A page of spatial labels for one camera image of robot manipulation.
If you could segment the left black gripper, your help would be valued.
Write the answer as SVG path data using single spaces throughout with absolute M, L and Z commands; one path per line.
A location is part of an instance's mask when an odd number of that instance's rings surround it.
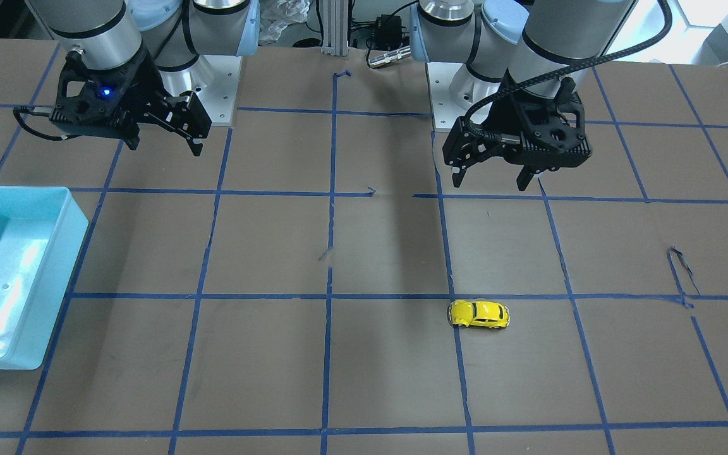
M 592 156 L 585 132 L 583 103 L 575 92 L 576 83 L 560 81 L 554 98 L 517 92 L 495 101 L 488 113 L 487 129 L 519 138 L 518 144 L 485 138 L 479 124 L 458 116 L 443 144 L 443 161 L 452 168 L 452 184 L 459 188 L 467 169 L 500 156 L 521 165 L 516 178 L 520 192 L 526 191 L 544 169 L 578 167 Z

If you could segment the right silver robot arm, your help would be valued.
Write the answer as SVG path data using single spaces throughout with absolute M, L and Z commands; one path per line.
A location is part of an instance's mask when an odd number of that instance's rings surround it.
M 208 56 L 255 53 L 257 1 L 33 1 L 63 47 L 54 104 L 20 106 L 18 124 L 44 140 L 113 138 L 135 150 L 156 124 L 202 153 L 213 116 L 202 102 Z

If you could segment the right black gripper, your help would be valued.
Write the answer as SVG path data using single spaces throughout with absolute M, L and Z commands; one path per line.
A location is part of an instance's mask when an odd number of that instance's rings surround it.
M 115 138 L 135 150 L 140 123 L 154 123 L 184 138 L 200 157 L 212 121 L 194 92 L 168 96 L 145 44 L 127 63 L 108 70 L 90 69 L 84 50 L 67 52 L 50 121 L 70 135 Z

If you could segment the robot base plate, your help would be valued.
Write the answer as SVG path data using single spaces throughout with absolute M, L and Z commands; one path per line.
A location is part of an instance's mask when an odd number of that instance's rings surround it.
M 208 83 L 198 93 L 213 126 L 233 124 L 243 58 L 239 56 L 202 56 Z
M 448 132 L 456 118 L 479 100 L 500 89 L 472 75 L 464 63 L 427 63 L 428 94 L 436 132 Z

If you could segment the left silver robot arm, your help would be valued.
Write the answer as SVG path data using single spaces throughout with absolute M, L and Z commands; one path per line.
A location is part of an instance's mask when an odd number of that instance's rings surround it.
M 411 9 L 419 61 L 463 65 L 474 82 L 499 88 L 604 55 L 633 1 L 421 1 Z M 577 88 L 584 70 L 523 87 L 489 104 L 483 121 L 459 115 L 443 144 L 452 183 L 492 157 L 520 166 L 525 190 L 537 174 L 575 168 L 592 156 Z

